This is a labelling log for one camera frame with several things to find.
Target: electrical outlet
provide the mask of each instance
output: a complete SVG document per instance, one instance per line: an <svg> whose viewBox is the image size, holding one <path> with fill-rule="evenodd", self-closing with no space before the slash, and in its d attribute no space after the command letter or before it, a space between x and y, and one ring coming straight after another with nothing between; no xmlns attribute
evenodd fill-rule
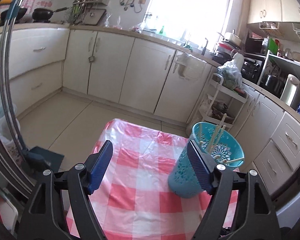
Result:
<svg viewBox="0 0 300 240"><path fill-rule="evenodd" d="M145 3L146 3L146 0L139 0L139 3L140 3L140 4L145 4Z"/></svg>

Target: green bottle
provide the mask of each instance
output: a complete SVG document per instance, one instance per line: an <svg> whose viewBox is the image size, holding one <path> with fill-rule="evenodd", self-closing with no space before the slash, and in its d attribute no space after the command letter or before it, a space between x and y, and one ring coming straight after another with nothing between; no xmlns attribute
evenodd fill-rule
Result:
<svg viewBox="0 0 300 240"><path fill-rule="evenodd" d="M164 25L162 25L161 30L159 31L159 34L162 35L163 34L163 29L164 29Z"/></svg>

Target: pink checkered tablecloth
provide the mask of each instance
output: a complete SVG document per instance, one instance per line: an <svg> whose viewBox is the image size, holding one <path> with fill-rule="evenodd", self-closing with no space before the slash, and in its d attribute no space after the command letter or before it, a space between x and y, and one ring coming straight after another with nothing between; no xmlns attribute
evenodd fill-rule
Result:
<svg viewBox="0 0 300 240"><path fill-rule="evenodd" d="M180 198L168 187L168 175L187 139L120 119L108 122L92 153L113 143L113 157L90 201L109 240L191 239L209 204L203 192ZM231 226L237 201L233 191L224 226ZM71 208L70 233L78 236Z"/></svg>

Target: baseboard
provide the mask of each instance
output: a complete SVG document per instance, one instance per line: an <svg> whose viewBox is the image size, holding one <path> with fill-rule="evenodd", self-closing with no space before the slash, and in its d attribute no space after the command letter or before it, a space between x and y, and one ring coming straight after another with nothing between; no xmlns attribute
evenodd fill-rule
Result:
<svg viewBox="0 0 300 240"><path fill-rule="evenodd" d="M41 98L39 101L35 102L33 105L29 106L26 110L24 110L22 113L18 114L17 118L21 120L24 118L27 114L29 114L31 111L33 111L36 107L41 105L43 102L47 101L49 98L52 98L57 93L61 92L62 88L59 88L52 93L48 94L44 98Z"/></svg>
<svg viewBox="0 0 300 240"><path fill-rule="evenodd" d="M117 111L117 112L122 112L122 110L123 110L125 112L132 113L134 117L137 117L136 115L142 116L143 118L141 118L141 119L144 119L144 117L146 117L148 119L148 121L150 121L150 122L154 122L154 123L164 122L164 124L162 124L162 125L165 125L165 126L168 126L168 127L171 127L171 128L175 128L175 129L179 129L179 130L184 130L185 127L186 127L186 123L182 123L182 122L178 122L178 121L171 120L171 119L168 119L168 118L164 118L164 117L161 117L161 116L157 116L157 115L148 113L146 111L138 110L138 109L135 109L135 108L132 108L132 107L129 107L129 106L124 106L124 105L121 105L121 104L118 104L118 103L110 102L110 101L105 100L103 98L98 98L98 97L95 97L95 96L87 95L87 94L77 92L75 90L72 90L72 89L69 89L69 88L66 88L66 87L62 87L62 91L66 92L66 93L69 93L69 94L73 94L75 96L88 98L88 99L90 99L92 101L95 101L97 103L100 103L100 104L103 104L103 105L110 106L110 107L121 110L121 111Z"/></svg>

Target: white cabinet door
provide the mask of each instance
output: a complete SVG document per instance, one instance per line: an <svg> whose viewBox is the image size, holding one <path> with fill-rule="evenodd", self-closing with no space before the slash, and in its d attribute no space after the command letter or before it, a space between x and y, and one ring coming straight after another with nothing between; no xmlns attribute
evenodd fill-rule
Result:
<svg viewBox="0 0 300 240"><path fill-rule="evenodd" d="M281 0L282 21L300 22L300 5L297 0Z"/></svg>
<svg viewBox="0 0 300 240"><path fill-rule="evenodd" d="M71 30L63 68L63 86L87 93L90 72L89 57L93 54L97 32Z"/></svg>
<svg viewBox="0 0 300 240"><path fill-rule="evenodd" d="M9 77L64 60L69 37L67 28L34 28L12 33Z"/></svg>
<svg viewBox="0 0 300 240"><path fill-rule="evenodd" d="M245 155L242 169L263 150L277 128L284 110L269 98L260 95L249 118L235 137Z"/></svg>
<svg viewBox="0 0 300 240"><path fill-rule="evenodd" d="M252 87L242 83L244 90L248 93L247 102L244 104L238 118L234 122L234 126L229 130L229 133L236 137L240 129L244 126L248 117L250 116L254 106L258 102L260 93Z"/></svg>
<svg viewBox="0 0 300 240"><path fill-rule="evenodd" d="M178 74L180 65L176 63L176 60L177 57L174 57L154 114L179 122L187 122L207 80L211 65L207 63L202 76L193 81Z"/></svg>
<svg viewBox="0 0 300 240"><path fill-rule="evenodd" d="M281 22L281 0L265 0L266 6L263 11L262 21Z"/></svg>
<svg viewBox="0 0 300 240"><path fill-rule="evenodd" d="M124 77L120 104L154 112L175 50L136 39Z"/></svg>
<svg viewBox="0 0 300 240"><path fill-rule="evenodd" d="M88 94L119 103L134 38L98 32Z"/></svg>
<svg viewBox="0 0 300 240"><path fill-rule="evenodd" d="M293 173L275 143L270 140L254 161L269 194L275 192Z"/></svg>
<svg viewBox="0 0 300 240"><path fill-rule="evenodd" d="M263 21L264 0L250 0L249 23L260 23Z"/></svg>

